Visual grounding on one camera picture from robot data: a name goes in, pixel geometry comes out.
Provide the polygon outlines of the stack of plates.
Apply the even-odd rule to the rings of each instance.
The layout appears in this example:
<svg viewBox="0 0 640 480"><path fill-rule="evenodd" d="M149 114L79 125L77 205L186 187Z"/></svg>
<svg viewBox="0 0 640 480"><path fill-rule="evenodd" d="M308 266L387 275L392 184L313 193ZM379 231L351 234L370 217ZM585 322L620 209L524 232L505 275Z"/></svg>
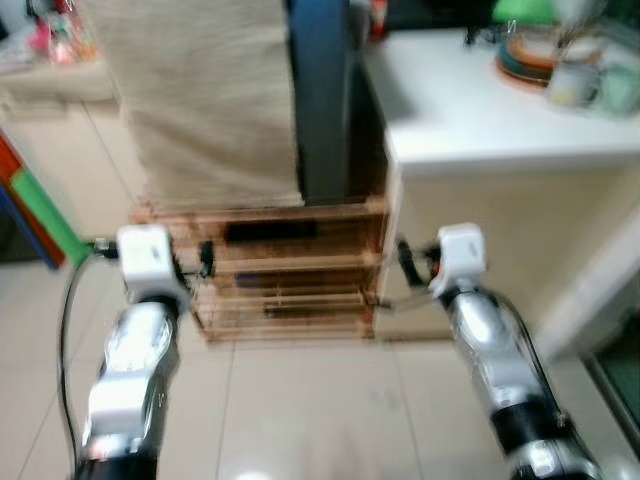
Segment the stack of plates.
<svg viewBox="0 0 640 480"><path fill-rule="evenodd" d="M544 90L559 63L556 35L549 29L516 29L500 42L495 64L513 82Z"/></svg>

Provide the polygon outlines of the white counter unit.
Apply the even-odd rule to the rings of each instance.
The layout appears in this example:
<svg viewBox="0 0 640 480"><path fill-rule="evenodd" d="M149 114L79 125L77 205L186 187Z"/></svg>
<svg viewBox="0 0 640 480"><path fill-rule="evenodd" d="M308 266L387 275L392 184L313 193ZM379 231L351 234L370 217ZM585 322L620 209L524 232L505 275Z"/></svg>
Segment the white counter unit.
<svg viewBox="0 0 640 480"><path fill-rule="evenodd" d="M636 219L639 125L549 104L458 29L393 33L364 68L385 124L388 246L477 224L486 285L531 325L556 319L586 265Z"/></svg>

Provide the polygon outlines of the dark grey upright panel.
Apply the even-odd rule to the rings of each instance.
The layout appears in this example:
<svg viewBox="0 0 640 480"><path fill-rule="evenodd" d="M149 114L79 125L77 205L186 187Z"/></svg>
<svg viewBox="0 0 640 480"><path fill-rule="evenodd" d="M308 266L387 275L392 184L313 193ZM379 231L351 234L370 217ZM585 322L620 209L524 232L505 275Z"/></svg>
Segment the dark grey upright panel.
<svg viewBox="0 0 640 480"><path fill-rule="evenodd" d="M300 189L307 205L348 189L348 0L288 0Z"/></svg>

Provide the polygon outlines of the blue flat board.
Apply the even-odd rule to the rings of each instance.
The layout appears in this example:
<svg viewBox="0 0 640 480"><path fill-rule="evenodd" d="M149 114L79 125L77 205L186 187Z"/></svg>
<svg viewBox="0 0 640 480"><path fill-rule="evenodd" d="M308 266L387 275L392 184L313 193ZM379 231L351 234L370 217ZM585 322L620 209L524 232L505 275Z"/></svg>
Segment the blue flat board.
<svg viewBox="0 0 640 480"><path fill-rule="evenodd" d="M0 211L12 219L18 236L23 239L35 255L50 270L58 270L65 262L65 255L52 243L35 215L23 205L17 193L0 182Z"/></svg>

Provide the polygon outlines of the red flat board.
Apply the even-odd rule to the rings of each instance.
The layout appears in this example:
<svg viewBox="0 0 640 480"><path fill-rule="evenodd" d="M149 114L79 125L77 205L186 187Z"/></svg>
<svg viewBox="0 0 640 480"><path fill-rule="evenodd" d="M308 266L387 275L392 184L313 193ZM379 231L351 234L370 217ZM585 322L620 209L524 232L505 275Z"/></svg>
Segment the red flat board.
<svg viewBox="0 0 640 480"><path fill-rule="evenodd" d="M12 186L15 175L22 173L23 170L22 157L6 137L3 129L0 129L0 186L6 188Z"/></svg>

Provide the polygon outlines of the green flat board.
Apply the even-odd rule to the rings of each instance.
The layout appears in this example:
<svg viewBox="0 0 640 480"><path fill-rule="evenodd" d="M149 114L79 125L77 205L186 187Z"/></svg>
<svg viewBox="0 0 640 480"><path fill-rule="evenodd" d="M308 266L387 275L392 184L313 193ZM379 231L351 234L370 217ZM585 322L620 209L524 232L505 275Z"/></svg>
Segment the green flat board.
<svg viewBox="0 0 640 480"><path fill-rule="evenodd" d="M35 174L26 165L22 173L15 175L10 189L17 193L23 205L35 215L38 224L44 228L47 237L64 253L64 264L69 262L72 266L77 265L90 255L90 247L77 236L54 201L38 183Z"/></svg>

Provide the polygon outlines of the small red object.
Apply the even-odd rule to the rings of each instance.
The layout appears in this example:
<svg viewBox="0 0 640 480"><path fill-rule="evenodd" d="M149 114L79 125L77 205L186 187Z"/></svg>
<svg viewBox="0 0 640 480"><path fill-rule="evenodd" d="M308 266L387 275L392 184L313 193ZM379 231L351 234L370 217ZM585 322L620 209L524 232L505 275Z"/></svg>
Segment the small red object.
<svg viewBox="0 0 640 480"><path fill-rule="evenodd" d="M387 36L387 14L390 0L370 0L369 36L371 41L381 41Z"/></svg>

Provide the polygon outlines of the grey mug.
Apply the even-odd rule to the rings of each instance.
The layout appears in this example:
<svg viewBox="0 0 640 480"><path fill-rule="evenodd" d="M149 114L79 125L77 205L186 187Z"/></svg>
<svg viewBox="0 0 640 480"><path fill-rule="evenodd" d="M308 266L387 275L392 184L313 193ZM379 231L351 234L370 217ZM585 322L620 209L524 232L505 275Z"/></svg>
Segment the grey mug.
<svg viewBox="0 0 640 480"><path fill-rule="evenodd" d="M545 88L545 100L562 108L589 108L602 87L602 72L591 61L559 61Z"/></svg>

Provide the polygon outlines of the ribbed beige cloth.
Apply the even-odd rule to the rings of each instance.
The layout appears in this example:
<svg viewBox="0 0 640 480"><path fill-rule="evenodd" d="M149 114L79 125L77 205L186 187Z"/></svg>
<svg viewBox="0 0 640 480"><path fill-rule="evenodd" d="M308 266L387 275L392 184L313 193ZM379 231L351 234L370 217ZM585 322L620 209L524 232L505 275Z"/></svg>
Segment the ribbed beige cloth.
<svg viewBox="0 0 640 480"><path fill-rule="evenodd" d="M300 206L283 0L77 0L155 204Z"/></svg>

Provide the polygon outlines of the pink plastic item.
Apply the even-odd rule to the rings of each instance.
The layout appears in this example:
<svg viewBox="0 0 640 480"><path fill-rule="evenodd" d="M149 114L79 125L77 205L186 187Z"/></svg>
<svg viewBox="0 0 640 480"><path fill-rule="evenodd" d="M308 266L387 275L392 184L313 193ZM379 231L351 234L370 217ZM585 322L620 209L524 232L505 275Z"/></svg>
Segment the pink plastic item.
<svg viewBox="0 0 640 480"><path fill-rule="evenodd" d="M36 31L29 46L51 63L73 65L99 59L99 46L81 19L76 0L26 0Z"/></svg>

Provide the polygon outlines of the green bowl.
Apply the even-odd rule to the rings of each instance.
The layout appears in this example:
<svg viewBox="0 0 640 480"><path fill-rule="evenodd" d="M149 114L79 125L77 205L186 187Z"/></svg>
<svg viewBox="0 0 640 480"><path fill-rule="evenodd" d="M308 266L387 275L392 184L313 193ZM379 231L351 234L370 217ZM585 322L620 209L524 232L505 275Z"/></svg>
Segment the green bowl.
<svg viewBox="0 0 640 480"><path fill-rule="evenodd" d="M553 26L557 22L554 0L497 0L492 10L495 23Z"/></svg>

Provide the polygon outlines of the pale green mug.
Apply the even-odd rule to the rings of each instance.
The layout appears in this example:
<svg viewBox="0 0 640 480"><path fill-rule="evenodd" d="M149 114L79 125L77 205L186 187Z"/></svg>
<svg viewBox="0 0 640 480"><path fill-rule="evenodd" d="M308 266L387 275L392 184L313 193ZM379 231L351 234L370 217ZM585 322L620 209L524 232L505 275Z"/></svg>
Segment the pale green mug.
<svg viewBox="0 0 640 480"><path fill-rule="evenodd" d="M604 113L616 116L635 114L639 109L640 70L630 67L609 67L600 73L596 106Z"/></svg>

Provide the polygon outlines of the beige kitchen cabinet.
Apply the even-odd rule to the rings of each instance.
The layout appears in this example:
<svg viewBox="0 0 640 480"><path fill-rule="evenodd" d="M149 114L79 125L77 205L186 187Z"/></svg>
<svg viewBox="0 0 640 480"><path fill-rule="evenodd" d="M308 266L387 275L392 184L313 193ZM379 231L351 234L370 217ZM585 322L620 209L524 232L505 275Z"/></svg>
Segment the beige kitchen cabinet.
<svg viewBox="0 0 640 480"><path fill-rule="evenodd" d="M105 61L1 74L0 129L79 236L129 223L146 175Z"/></svg>

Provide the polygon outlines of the wooden slatted rack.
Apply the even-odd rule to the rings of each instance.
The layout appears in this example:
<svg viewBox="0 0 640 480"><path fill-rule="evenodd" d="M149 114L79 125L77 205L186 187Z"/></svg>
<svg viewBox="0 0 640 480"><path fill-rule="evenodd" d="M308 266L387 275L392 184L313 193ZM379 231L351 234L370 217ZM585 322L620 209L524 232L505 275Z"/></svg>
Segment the wooden slatted rack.
<svg viewBox="0 0 640 480"><path fill-rule="evenodd" d="M172 233L179 259L216 247L216 273L195 284L195 323L210 343L365 340L384 265L389 204L178 209L145 204L134 223Z"/></svg>

